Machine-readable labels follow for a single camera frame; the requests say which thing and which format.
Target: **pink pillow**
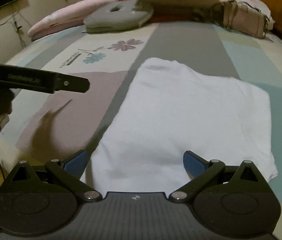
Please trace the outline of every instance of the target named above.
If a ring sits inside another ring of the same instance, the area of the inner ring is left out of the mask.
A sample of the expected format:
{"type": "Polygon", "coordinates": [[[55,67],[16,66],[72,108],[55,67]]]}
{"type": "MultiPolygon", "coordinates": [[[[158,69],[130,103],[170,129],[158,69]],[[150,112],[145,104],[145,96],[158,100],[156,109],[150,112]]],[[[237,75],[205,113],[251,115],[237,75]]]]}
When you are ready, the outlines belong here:
{"type": "Polygon", "coordinates": [[[64,25],[65,23],[77,22],[79,17],[86,17],[88,14],[96,11],[100,7],[114,1],[120,0],[83,0],[75,4],[69,5],[46,16],[40,22],[37,22],[35,25],[33,25],[28,31],[28,36],[32,37],[36,33],[53,25],[60,25],[58,27],[59,31],[61,30],[61,25],[64,26],[66,29],[66,26],[69,25],[64,25]]]}
{"type": "Polygon", "coordinates": [[[72,28],[72,27],[80,26],[80,25],[83,25],[83,19],[74,20],[74,21],[70,21],[70,22],[62,23],[62,24],[53,24],[53,25],[37,32],[36,34],[34,34],[31,37],[31,41],[36,41],[36,40],[41,39],[41,38],[48,36],[50,34],[54,34],[54,33],[63,31],[65,29],[69,29],[69,28],[72,28]]]}

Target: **blue flower print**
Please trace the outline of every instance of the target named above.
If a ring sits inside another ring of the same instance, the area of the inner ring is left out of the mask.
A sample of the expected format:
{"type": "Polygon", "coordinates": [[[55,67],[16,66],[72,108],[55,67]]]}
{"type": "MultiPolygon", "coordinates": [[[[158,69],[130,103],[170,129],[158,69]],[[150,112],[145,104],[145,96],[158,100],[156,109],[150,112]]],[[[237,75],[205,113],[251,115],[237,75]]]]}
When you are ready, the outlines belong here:
{"type": "Polygon", "coordinates": [[[83,60],[84,63],[95,63],[98,62],[99,60],[102,60],[106,54],[104,53],[96,53],[96,54],[91,54],[89,57],[86,57],[86,59],[83,60]]]}

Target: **black handheld device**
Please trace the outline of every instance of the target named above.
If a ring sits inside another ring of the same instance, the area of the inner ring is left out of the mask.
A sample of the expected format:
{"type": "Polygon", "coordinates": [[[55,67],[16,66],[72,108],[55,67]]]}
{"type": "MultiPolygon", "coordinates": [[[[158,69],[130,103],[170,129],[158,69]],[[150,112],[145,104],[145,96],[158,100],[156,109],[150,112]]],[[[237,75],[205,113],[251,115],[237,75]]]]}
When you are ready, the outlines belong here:
{"type": "Polygon", "coordinates": [[[82,77],[12,65],[0,65],[0,116],[5,113],[14,99],[11,88],[53,94],[59,90],[85,93],[89,86],[89,80],[82,77]]]}

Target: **folded cloth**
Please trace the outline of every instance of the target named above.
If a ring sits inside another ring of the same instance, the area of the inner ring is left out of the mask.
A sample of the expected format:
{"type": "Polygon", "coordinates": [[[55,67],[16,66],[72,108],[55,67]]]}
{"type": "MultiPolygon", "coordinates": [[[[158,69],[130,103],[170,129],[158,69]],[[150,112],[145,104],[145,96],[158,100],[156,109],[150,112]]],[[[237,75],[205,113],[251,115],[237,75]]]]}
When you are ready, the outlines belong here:
{"type": "Polygon", "coordinates": [[[86,18],[88,14],[114,1],[121,0],[83,0],[75,4],[71,4],[65,8],[55,11],[37,22],[28,31],[28,36],[32,37],[36,33],[52,25],[61,25],[64,23],[78,21],[78,18],[81,19],[81,24],[83,25],[83,19],[86,18]]]}
{"type": "Polygon", "coordinates": [[[146,60],[92,154],[93,186],[103,196],[169,195],[190,181],[183,166],[186,150],[226,165],[251,160],[267,181],[275,177],[267,92],[176,61],[146,60]]]}

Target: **metal screw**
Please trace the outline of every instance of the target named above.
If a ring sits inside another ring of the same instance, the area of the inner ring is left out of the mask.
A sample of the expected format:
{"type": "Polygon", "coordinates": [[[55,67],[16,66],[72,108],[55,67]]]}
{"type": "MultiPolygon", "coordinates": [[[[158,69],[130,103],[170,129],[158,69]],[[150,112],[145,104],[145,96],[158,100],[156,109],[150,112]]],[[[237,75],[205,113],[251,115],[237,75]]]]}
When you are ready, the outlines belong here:
{"type": "Polygon", "coordinates": [[[99,197],[99,192],[96,191],[87,191],[84,193],[84,197],[87,199],[96,199],[99,197]]]}
{"type": "Polygon", "coordinates": [[[177,200],[182,200],[182,199],[185,199],[188,194],[186,194],[185,192],[183,191],[175,191],[172,193],[171,195],[174,199],[177,199],[177,200]]]}

